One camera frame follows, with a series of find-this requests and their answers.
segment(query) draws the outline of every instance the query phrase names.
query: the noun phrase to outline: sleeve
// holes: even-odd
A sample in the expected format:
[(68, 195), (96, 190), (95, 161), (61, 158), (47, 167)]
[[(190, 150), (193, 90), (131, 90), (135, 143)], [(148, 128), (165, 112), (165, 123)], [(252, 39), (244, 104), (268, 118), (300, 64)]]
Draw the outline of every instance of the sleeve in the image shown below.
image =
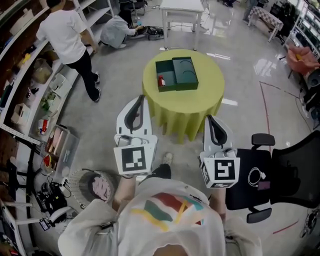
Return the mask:
[(58, 247), (62, 256), (81, 256), (93, 247), (102, 231), (102, 225), (115, 220), (117, 213), (100, 199), (93, 200), (75, 217), (60, 235)]
[(129, 28), (128, 25), (124, 22), (119, 22), (117, 27), (128, 36), (134, 36), (136, 34), (136, 30)]
[(226, 220), (224, 233), (226, 256), (263, 256), (260, 238), (240, 217)]
[(39, 26), (37, 33), (36, 33), (36, 38), (38, 38), (39, 41), (43, 41), (46, 39), (46, 33), (44, 32), (44, 29), (42, 28), (41, 24)]
[(86, 24), (84, 21), (80, 18), (79, 14), (75, 10), (71, 10), (71, 16), (70, 16), (70, 25), (71, 27), (78, 33), (82, 33), (87, 29)]

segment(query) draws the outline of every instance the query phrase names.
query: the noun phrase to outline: gray floor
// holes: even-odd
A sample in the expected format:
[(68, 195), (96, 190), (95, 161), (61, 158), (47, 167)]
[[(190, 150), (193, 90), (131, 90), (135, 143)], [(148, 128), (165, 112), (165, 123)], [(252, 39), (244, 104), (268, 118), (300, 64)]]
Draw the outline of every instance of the gray floor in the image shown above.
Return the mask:
[[(160, 2), (149, 1), (149, 6)], [(210, 14), (207, 9), (202, 17), (203, 26), (209, 30), (200, 34), (198, 51), (210, 54), (224, 75), (224, 101), (217, 116), (233, 130), (235, 147), (250, 148), (252, 134), (270, 132), (275, 136), (275, 147), (283, 149), (307, 136), (313, 124), (309, 119), (305, 122), (299, 113), (299, 86), (293, 76), (287, 78), (286, 60), (278, 60), (285, 53), (280, 41), (275, 39), (269, 43), (268, 30), (259, 22), (249, 28), (241, 21), (243, 12), (237, 3), (234, 8), (228, 8), (211, 0)], [(162, 27), (159, 9), (148, 7), (141, 21), (143, 25)], [(192, 49), (191, 25), (183, 25), (172, 24), (170, 46)], [(144, 67), (162, 47), (162, 40), (129, 41), (126, 48), (119, 50), (103, 45), (92, 57), (93, 70), (100, 72), (102, 95), (99, 103), (89, 99), (80, 78), (60, 119), (61, 124), (71, 128), (80, 138), (73, 170), (89, 168), (116, 172), (113, 147), (117, 115), (130, 100), (142, 93)], [(197, 160), (202, 151), (202, 135), (192, 142), (185, 138), (184, 145), (179, 145), (175, 135), (163, 136), (162, 129), (155, 123), (153, 134), (159, 139), (154, 166), (160, 163), (165, 152), (172, 152), (173, 178), (208, 193)], [(289, 256), (302, 242), (299, 233), (307, 209), (285, 203), (275, 204), (272, 208), (270, 218), (250, 227), (261, 237), (264, 255)], [(248, 213), (245, 209), (228, 214), (245, 219)], [(292, 227), (273, 234), (295, 222)], [(50, 235), (50, 239), (52, 244), (47, 246), (56, 251), (54, 241), (57, 236)]]

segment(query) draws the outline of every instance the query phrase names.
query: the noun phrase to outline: checkered tablecloth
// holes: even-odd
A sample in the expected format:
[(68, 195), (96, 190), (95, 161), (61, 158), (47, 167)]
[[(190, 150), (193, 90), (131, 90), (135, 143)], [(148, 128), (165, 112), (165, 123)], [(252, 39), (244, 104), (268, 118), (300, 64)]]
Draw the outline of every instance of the checkered tablecloth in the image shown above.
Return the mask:
[(266, 11), (265, 9), (263, 9), (261, 7), (257, 7), (257, 6), (253, 7), (250, 12), (249, 19), (251, 18), (252, 15), (259, 16), (265, 22), (270, 23), (271, 25), (273, 25), (275, 27), (277, 25), (279, 25), (279, 27), (278, 27), (279, 31), (284, 26), (283, 22), (280, 19), (276, 18), (270, 12)]

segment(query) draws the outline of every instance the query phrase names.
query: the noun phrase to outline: white cable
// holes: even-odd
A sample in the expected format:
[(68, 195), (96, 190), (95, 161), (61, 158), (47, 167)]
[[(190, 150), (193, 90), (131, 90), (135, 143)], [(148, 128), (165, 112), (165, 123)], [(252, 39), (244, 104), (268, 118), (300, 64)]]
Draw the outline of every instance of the white cable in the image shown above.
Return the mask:
[[(251, 176), (251, 174), (252, 174), (254, 171), (258, 171), (258, 172), (259, 172), (259, 179), (258, 179), (256, 182), (251, 182), (251, 181), (250, 181), (250, 176)], [(265, 174), (264, 172), (260, 171), (259, 168), (253, 167), (253, 168), (251, 169), (251, 171), (249, 172), (249, 175), (248, 175), (248, 183), (249, 183), (249, 185), (252, 186), (252, 187), (258, 187), (257, 184), (258, 184), (258, 182), (261, 180), (261, 178), (264, 180), (264, 179), (266, 178), (266, 174)]]

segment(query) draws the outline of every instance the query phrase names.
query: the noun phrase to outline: green box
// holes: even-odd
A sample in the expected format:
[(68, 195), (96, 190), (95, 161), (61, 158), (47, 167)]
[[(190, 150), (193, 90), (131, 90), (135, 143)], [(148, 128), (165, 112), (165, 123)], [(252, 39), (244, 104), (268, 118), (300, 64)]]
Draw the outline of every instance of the green box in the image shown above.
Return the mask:
[(198, 78), (191, 57), (175, 57), (170, 60), (156, 61), (156, 80), (163, 76), (165, 86), (159, 92), (196, 90)]

